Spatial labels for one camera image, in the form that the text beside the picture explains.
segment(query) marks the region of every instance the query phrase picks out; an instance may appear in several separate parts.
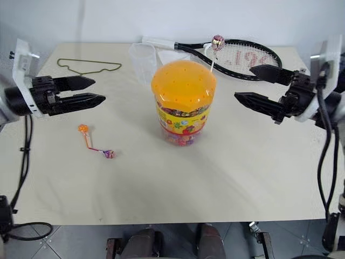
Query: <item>orange lid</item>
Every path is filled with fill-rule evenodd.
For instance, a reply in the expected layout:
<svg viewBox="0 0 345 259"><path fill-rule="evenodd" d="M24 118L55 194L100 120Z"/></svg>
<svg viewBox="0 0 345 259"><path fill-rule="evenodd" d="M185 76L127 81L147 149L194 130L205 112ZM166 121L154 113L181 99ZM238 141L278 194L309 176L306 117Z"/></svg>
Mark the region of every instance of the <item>orange lid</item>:
<svg viewBox="0 0 345 259"><path fill-rule="evenodd" d="M212 103L217 79L203 65L179 60L164 65L155 73L151 88L165 108L194 111Z"/></svg>

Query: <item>white wall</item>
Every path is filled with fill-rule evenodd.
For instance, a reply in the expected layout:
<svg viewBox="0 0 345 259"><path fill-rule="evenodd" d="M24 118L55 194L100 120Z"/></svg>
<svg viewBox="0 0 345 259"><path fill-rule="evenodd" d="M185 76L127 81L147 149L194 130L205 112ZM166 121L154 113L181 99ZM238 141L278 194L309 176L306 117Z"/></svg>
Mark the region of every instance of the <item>white wall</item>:
<svg viewBox="0 0 345 259"><path fill-rule="evenodd" d="M16 38L42 61L60 42L138 42L142 35L202 42L213 35L296 46L345 34L344 0L0 0L0 69L10 78Z"/></svg>

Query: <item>lollipop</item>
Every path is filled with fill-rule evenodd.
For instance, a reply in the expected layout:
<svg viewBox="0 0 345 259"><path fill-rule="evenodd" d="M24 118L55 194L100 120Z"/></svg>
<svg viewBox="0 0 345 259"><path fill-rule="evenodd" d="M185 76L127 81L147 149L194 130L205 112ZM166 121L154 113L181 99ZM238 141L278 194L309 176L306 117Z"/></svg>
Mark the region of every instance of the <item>lollipop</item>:
<svg viewBox="0 0 345 259"><path fill-rule="evenodd" d="M221 36L221 35L215 35L213 38L212 38L212 41L211 41L211 47L213 49L213 53L215 55L215 58L217 58L217 51L221 50L225 45L225 39ZM215 64L215 60L213 59L212 61L212 65L211 65L211 72L213 70L213 66Z"/></svg>
<svg viewBox="0 0 345 259"><path fill-rule="evenodd" d="M116 153L111 149L101 150L101 149L90 147L89 143L91 143L91 140L90 140L90 136L88 134L88 126L87 125L84 125L84 124L79 125L78 130L83 134L85 142L86 142L86 146L88 149L98 151L101 154L103 154L106 158L114 158L116 156Z"/></svg>

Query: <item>candy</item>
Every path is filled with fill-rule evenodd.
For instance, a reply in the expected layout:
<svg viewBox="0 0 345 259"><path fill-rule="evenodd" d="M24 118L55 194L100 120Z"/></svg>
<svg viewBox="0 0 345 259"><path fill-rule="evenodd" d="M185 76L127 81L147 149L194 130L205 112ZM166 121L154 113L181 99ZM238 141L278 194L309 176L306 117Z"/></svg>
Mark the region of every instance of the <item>candy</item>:
<svg viewBox="0 0 345 259"><path fill-rule="evenodd" d="M181 147L183 147L183 146L186 145L186 142L183 141L182 139L179 139L179 140L177 141L177 143L178 143L178 145L181 146Z"/></svg>
<svg viewBox="0 0 345 259"><path fill-rule="evenodd" d="M165 111L166 113L169 113L170 115L173 115L173 116L176 116L176 117L194 117L198 114L201 114L203 113L204 111L206 111L210 105L205 105L205 106L202 106L192 112L183 112L183 111L179 111L179 110L173 110L173 109L169 109L169 108L165 108L165 107L162 107L162 105L158 103L158 106L159 108L161 108L163 111Z"/></svg>
<svg viewBox="0 0 345 259"><path fill-rule="evenodd" d="M224 45L225 45L225 40L221 35L215 35L212 38L211 46L212 46L213 51L221 50L224 47Z"/></svg>
<svg viewBox="0 0 345 259"><path fill-rule="evenodd" d="M85 142L86 142L86 146L88 149L98 151L98 152L102 153L106 158L111 159L111 158L114 158L116 156L116 153L111 149L101 150L101 149L97 149L97 148L93 148L93 147L89 146L89 143L91 143L91 141L90 141L90 136L88 134L88 126L87 125L84 125L84 124L79 125L78 130L83 134Z"/></svg>
<svg viewBox="0 0 345 259"><path fill-rule="evenodd" d="M167 137L167 140L168 140L169 142L171 142L171 143L175 143L175 139L172 138L172 137Z"/></svg>
<svg viewBox="0 0 345 259"><path fill-rule="evenodd" d="M188 141L191 139L191 136L183 136L182 139L183 141Z"/></svg>

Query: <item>jar label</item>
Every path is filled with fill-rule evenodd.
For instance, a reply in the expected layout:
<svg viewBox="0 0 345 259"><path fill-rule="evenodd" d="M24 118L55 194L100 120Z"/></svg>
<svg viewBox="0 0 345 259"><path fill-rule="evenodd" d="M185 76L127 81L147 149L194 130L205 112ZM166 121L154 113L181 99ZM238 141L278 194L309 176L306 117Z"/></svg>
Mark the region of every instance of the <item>jar label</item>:
<svg viewBox="0 0 345 259"><path fill-rule="evenodd" d="M180 135L191 135L200 131L210 112L210 107L208 107L204 112L193 117L176 117L163 111L158 104L156 107L161 125L167 131Z"/></svg>

